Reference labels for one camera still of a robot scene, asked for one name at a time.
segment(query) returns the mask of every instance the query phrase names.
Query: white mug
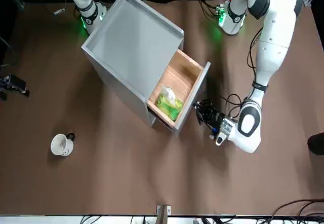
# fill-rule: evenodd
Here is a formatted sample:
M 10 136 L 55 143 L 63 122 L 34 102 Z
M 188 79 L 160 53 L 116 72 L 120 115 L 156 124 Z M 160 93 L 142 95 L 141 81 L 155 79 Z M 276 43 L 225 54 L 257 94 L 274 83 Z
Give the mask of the white mug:
M 52 139 L 51 151 L 56 156 L 67 157 L 73 150 L 73 141 L 75 134 L 69 133 L 67 135 L 57 134 Z

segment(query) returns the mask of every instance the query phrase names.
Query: wooden drawer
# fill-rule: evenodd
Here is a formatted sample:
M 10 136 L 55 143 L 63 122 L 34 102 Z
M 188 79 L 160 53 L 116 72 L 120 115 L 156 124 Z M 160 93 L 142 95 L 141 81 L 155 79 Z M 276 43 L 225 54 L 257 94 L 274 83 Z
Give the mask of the wooden drawer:
M 173 131 L 179 131 L 181 129 L 209 66 L 210 63 L 208 62 L 205 68 L 203 68 L 179 49 L 172 57 L 167 69 L 147 101 L 147 106 L 150 111 L 154 112 L 154 115 L 165 123 L 169 129 Z M 184 102 L 182 110 L 175 122 L 155 105 L 162 87 L 170 87 L 176 97 Z

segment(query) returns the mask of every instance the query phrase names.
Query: plastic bag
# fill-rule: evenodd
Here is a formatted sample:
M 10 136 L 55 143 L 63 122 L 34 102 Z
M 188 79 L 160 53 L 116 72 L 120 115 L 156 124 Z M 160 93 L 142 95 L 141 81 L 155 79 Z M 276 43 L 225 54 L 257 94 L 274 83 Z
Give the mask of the plastic bag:
M 182 109 L 183 102 L 176 98 L 171 88 L 163 87 L 157 98 L 156 106 L 172 121 L 176 121 Z

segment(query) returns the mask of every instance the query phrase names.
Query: metal cabinet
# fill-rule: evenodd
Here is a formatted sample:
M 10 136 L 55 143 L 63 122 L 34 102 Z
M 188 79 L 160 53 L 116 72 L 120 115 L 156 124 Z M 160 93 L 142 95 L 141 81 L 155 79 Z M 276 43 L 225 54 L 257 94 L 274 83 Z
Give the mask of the metal cabinet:
M 184 54 L 184 31 L 141 0 L 116 0 L 82 45 L 102 81 L 143 121 L 179 131 L 207 74 Z M 155 106 L 162 86 L 184 102 L 173 122 Z

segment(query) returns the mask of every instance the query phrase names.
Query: brown table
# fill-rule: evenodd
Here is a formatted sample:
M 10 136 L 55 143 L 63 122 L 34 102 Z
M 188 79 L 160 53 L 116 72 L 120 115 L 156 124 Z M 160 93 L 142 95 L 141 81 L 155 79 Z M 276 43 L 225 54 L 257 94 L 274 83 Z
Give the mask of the brown table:
M 246 56 L 262 21 L 248 15 L 239 35 L 226 36 L 197 1 L 149 4 L 184 29 L 186 54 L 212 63 L 206 91 L 223 110 L 219 94 L 246 96 L 253 79 Z M 254 154 L 230 142 L 215 146 L 193 111 L 178 138 L 161 123 L 145 125 L 102 85 L 80 48 L 86 33 L 73 8 L 52 17 L 41 5 L 26 5 L 18 15 L 10 42 L 20 61 L 9 72 L 27 81 L 31 96 L 0 102 L 1 214 L 154 214 L 167 203 L 173 214 L 261 215 L 324 196 L 324 160 L 306 144 L 324 131 L 323 51 L 309 8 L 270 81 Z M 73 153 L 54 157 L 52 137 L 70 131 Z

